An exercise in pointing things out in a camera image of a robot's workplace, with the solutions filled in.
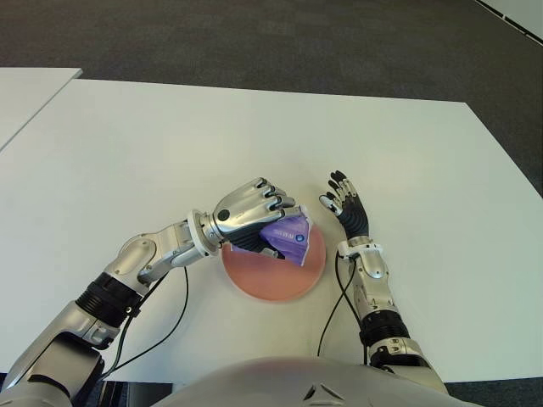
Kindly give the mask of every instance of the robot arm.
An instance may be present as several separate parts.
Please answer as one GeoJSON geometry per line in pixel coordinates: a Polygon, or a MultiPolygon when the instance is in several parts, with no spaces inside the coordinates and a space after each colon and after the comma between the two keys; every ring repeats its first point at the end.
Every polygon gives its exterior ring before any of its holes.
{"type": "Polygon", "coordinates": [[[104,369],[98,350],[111,344],[126,317],[138,315],[151,283],[175,267],[216,255],[226,241],[279,257],[259,232],[271,222],[299,215],[294,206],[284,191],[257,178],[224,197],[212,213],[193,210],[182,222],[128,240],[17,359],[3,384],[3,401],[82,404],[104,369]]]}
{"type": "Polygon", "coordinates": [[[381,245],[369,237],[366,211],[349,179],[340,171],[328,184],[336,195],[321,195],[321,203],[343,225],[347,241],[338,245],[342,259],[355,261],[355,307],[361,320],[360,338],[370,365],[447,393],[445,385],[411,339],[389,288],[389,269],[381,245]]]}

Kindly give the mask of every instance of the pink plate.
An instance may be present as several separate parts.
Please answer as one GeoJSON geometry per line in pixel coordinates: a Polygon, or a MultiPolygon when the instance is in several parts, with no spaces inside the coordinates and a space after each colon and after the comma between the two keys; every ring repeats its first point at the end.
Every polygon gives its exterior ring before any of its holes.
{"type": "Polygon", "coordinates": [[[288,301],[307,293],[321,277],[325,260],[324,238],[315,225],[302,266],[261,254],[233,252],[229,244],[222,249],[222,262],[232,282],[251,297],[267,301],[288,301]]]}

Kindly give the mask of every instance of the black cable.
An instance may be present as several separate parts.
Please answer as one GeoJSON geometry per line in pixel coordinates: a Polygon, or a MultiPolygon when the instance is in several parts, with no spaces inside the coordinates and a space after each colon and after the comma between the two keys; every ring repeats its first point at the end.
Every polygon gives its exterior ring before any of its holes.
{"type": "Polygon", "coordinates": [[[139,354],[137,354],[136,356],[133,356],[131,357],[129,360],[127,360],[126,362],[123,362],[121,363],[120,365],[116,366],[113,370],[113,371],[118,371],[121,367],[123,366],[126,366],[128,365],[129,363],[133,362],[134,360],[136,360],[137,358],[141,357],[141,356],[144,356],[147,352],[150,352],[151,350],[153,350],[154,348],[156,348],[157,346],[161,345],[166,339],[168,339],[168,337],[171,336],[171,334],[177,329],[177,327],[179,326],[179,324],[181,323],[181,320],[183,319],[183,316],[185,315],[185,311],[187,310],[187,304],[188,304],[188,273],[187,273],[187,267],[183,267],[183,269],[185,270],[185,284],[186,284],[186,288],[185,288],[185,304],[183,305],[183,309],[181,311],[181,314],[179,315],[179,318],[177,319],[177,322],[176,324],[173,326],[173,328],[171,328],[171,331],[168,332],[168,334],[163,337],[162,339],[160,339],[157,343],[155,343],[153,346],[145,349],[144,351],[140,352],[139,354]]]}
{"type": "MultiPolygon", "coordinates": [[[[341,284],[341,281],[339,280],[338,260],[339,260],[339,252],[336,252],[336,259],[335,259],[335,262],[334,262],[334,267],[335,267],[335,271],[336,271],[336,278],[338,279],[339,287],[341,288],[341,294],[339,295],[338,301],[336,301],[336,304],[332,308],[332,312],[330,313],[330,316],[328,317],[328,320],[326,321],[326,325],[322,329],[321,339],[319,340],[319,347],[318,347],[318,350],[316,351],[317,356],[321,355],[322,340],[324,339],[324,335],[326,333],[326,330],[328,329],[328,325],[330,325],[330,321],[332,320],[333,314],[336,312],[336,309],[338,308],[338,305],[341,302],[341,299],[343,297],[348,298],[347,293],[345,291],[349,288],[349,285],[352,283],[353,278],[355,277],[355,269],[353,268],[352,272],[350,273],[350,278],[349,278],[349,281],[347,282],[347,285],[345,287],[343,287],[343,284],[341,284]]],[[[354,308],[352,308],[352,310],[355,313],[356,323],[358,324],[358,326],[360,326],[361,322],[360,322],[360,320],[358,318],[358,314],[356,313],[354,308]]]]}
{"type": "MultiPolygon", "coordinates": [[[[347,301],[347,304],[349,305],[349,308],[352,311],[353,315],[355,316],[356,322],[358,322],[358,326],[360,330],[362,331],[362,321],[360,319],[360,316],[358,315],[358,313],[355,310],[355,307],[351,303],[349,296],[345,293],[345,291],[347,290],[347,287],[343,288],[343,284],[341,282],[341,279],[339,278],[338,263],[337,263],[338,256],[339,255],[336,254],[336,279],[338,280],[339,288],[341,288],[342,296],[345,297],[345,300],[347,301]]],[[[363,355],[364,355],[364,365],[367,365],[367,346],[363,341],[362,341],[362,347],[363,347],[363,355]]]]}
{"type": "MultiPolygon", "coordinates": [[[[146,354],[147,352],[153,350],[154,348],[159,346],[161,343],[163,343],[176,330],[177,326],[181,322],[181,318],[185,314],[185,309],[187,308],[187,302],[188,302],[188,273],[187,273],[187,267],[184,267],[184,270],[185,270],[185,282],[187,283],[187,285],[186,285],[186,294],[185,294],[185,304],[183,305],[183,311],[181,313],[181,316],[177,320],[177,323],[174,325],[171,332],[168,333],[168,335],[166,335],[161,341],[159,341],[158,343],[156,343],[152,347],[144,350],[142,353],[137,354],[133,358],[131,358],[131,359],[127,360],[126,362],[123,362],[121,365],[119,365],[120,355],[122,354],[122,348],[123,348],[123,345],[124,345],[124,342],[125,342],[126,332],[128,331],[128,327],[130,326],[130,324],[132,323],[132,320],[134,319],[134,317],[132,317],[132,316],[128,317],[128,319],[126,320],[125,325],[122,328],[122,332],[120,333],[119,344],[117,345],[117,353],[115,355],[115,360],[113,362],[113,365],[109,368],[108,371],[106,371],[105,373],[102,374],[102,376],[100,376],[100,380],[105,379],[107,376],[109,376],[114,371],[119,370],[121,367],[127,365],[128,363],[132,362],[133,360],[135,360],[135,359],[139,358],[140,356],[146,354]]],[[[156,290],[158,288],[158,286],[165,279],[166,276],[161,277],[156,282],[156,284],[154,284],[154,286],[149,290],[149,292],[145,295],[145,297],[143,297],[141,303],[139,304],[140,308],[142,307],[143,304],[145,304],[145,301],[147,301],[147,299],[151,296],[151,294],[154,292],[154,290],[156,290]]]]}
{"type": "MultiPolygon", "coordinates": [[[[338,280],[338,285],[339,285],[339,288],[341,289],[341,296],[343,298],[345,298],[345,301],[347,301],[347,304],[349,305],[349,308],[350,308],[351,312],[355,316],[356,324],[358,324],[358,326],[362,329],[362,322],[360,321],[360,317],[358,316],[358,313],[356,312],[355,306],[350,301],[350,298],[346,293],[347,287],[343,287],[343,283],[341,282],[341,278],[339,277],[338,258],[339,258],[339,253],[336,253],[336,263],[335,263],[336,280],[338,280]]],[[[356,268],[356,262],[353,263],[353,260],[349,259],[349,266],[351,266],[351,265],[354,266],[353,271],[352,271],[352,275],[354,276],[355,275],[355,270],[354,269],[356,268]]]]}
{"type": "MultiPolygon", "coordinates": [[[[149,290],[149,292],[147,294],[145,294],[145,296],[143,297],[142,301],[139,304],[140,308],[142,307],[143,304],[145,304],[145,301],[147,301],[147,298],[149,298],[151,296],[151,294],[154,292],[154,290],[157,289],[157,287],[160,285],[160,283],[164,279],[165,279],[165,276],[161,277],[156,282],[156,284],[154,284],[154,286],[149,290]]],[[[128,327],[132,323],[133,319],[134,319],[133,316],[129,316],[128,319],[125,322],[125,325],[122,327],[122,332],[120,333],[119,344],[117,345],[117,353],[115,354],[115,360],[113,361],[113,365],[111,365],[111,367],[109,368],[108,371],[106,371],[105,373],[102,374],[102,376],[100,376],[100,380],[105,379],[107,376],[109,376],[111,373],[113,373],[115,371],[115,368],[119,364],[120,354],[122,354],[122,347],[123,347],[123,345],[125,343],[126,332],[128,331],[128,327]]]]}

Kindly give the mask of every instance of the white tabletop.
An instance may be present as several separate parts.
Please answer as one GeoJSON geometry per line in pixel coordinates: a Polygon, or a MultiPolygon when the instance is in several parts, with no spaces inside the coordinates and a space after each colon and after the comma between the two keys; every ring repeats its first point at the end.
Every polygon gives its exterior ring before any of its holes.
{"type": "Polygon", "coordinates": [[[76,68],[0,68],[0,150],[80,74],[76,68]]]}
{"type": "MultiPolygon", "coordinates": [[[[315,354],[339,293],[342,233],[317,200],[336,169],[361,193],[401,314],[445,381],[543,374],[543,202],[466,104],[83,80],[0,155],[0,370],[127,238],[211,210],[255,176],[322,228],[322,280],[269,304],[237,290],[220,258],[201,260],[180,329],[111,378],[191,382],[240,360],[315,354]]],[[[132,324],[124,358],[176,320],[182,271],[167,282],[132,324]]],[[[361,361],[345,305],[323,353],[361,361]]]]}

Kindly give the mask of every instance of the robot finger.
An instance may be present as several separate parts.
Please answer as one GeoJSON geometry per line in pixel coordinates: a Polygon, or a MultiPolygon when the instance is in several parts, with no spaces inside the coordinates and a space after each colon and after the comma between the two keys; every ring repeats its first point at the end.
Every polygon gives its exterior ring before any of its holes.
{"type": "Polygon", "coordinates": [[[339,187],[341,188],[341,191],[343,191],[343,194],[345,195],[345,197],[351,197],[352,194],[350,193],[349,188],[345,185],[345,180],[346,178],[338,182],[339,187]]]}
{"type": "Polygon", "coordinates": [[[339,200],[341,203],[345,202],[346,194],[345,190],[336,184],[334,181],[328,181],[328,185],[333,188],[333,190],[338,194],[339,200]]]}
{"type": "Polygon", "coordinates": [[[262,187],[259,187],[258,193],[264,198],[273,198],[275,196],[275,187],[270,184],[265,184],[262,187]]]}
{"type": "Polygon", "coordinates": [[[294,206],[293,208],[282,208],[281,209],[281,217],[282,218],[296,218],[298,216],[301,216],[302,209],[299,206],[294,206]]]}
{"type": "Polygon", "coordinates": [[[329,195],[321,195],[319,197],[319,201],[321,202],[322,206],[330,209],[336,216],[341,215],[341,212],[343,210],[341,209],[341,205],[337,204],[338,199],[336,197],[330,198],[330,195],[333,196],[332,193],[328,193],[329,195]]]}
{"type": "Polygon", "coordinates": [[[266,198],[266,207],[269,210],[274,210],[283,200],[282,197],[278,197],[277,195],[266,195],[268,198],[266,198]]]}
{"type": "Polygon", "coordinates": [[[345,174],[341,171],[335,171],[330,174],[330,177],[337,183],[340,183],[342,180],[345,179],[345,174]]]}
{"type": "Polygon", "coordinates": [[[276,248],[274,248],[270,243],[264,242],[263,240],[262,240],[262,243],[259,246],[259,249],[260,250],[258,250],[258,253],[264,254],[265,256],[273,257],[274,259],[284,259],[285,258],[285,256],[283,256],[281,254],[281,252],[279,252],[276,248]]]}
{"type": "Polygon", "coordinates": [[[245,185],[243,185],[239,189],[251,188],[251,187],[253,187],[253,188],[262,188],[267,183],[268,183],[268,181],[267,181],[266,178],[262,178],[261,176],[259,176],[259,177],[255,178],[253,181],[247,182],[245,185]]]}
{"type": "Polygon", "coordinates": [[[285,197],[283,195],[279,196],[281,202],[276,205],[277,208],[292,208],[296,205],[294,198],[285,197]]]}
{"type": "Polygon", "coordinates": [[[274,195],[282,195],[286,197],[287,193],[283,189],[275,187],[274,195]]]}
{"type": "Polygon", "coordinates": [[[356,192],[355,186],[352,184],[352,182],[349,180],[349,178],[345,178],[343,180],[343,183],[345,184],[345,186],[349,190],[350,195],[352,195],[353,197],[356,197],[358,195],[358,193],[356,192]]]}

